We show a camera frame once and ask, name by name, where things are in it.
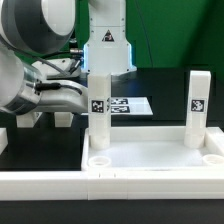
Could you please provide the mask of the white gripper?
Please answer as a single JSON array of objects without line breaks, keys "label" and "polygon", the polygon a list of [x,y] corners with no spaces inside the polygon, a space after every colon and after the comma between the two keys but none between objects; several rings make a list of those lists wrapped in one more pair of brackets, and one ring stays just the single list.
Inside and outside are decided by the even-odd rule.
[{"label": "white gripper", "polygon": [[73,81],[73,78],[80,75],[80,69],[65,76],[42,62],[34,62],[32,66],[41,72],[44,83],[59,83],[61,85],[58,90],[42,91],[41,99],[35,111],[78,114],[88,112],[88,89]]}]

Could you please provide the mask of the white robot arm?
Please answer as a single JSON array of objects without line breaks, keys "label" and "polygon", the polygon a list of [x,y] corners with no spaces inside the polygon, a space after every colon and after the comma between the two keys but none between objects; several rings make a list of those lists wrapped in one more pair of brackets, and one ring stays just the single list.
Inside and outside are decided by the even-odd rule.
[{"label": "white robot arm", "polygon": [[81,51],[87,86],[49,80],[44,71],[17,56],[25,54],[52,66],[42,56],[57,52],[72,36],[76,1],[0,0],[1,112],[108,113],[108,79],[136,69],[126,39],[126,0],[88,0],[90,36]]}]

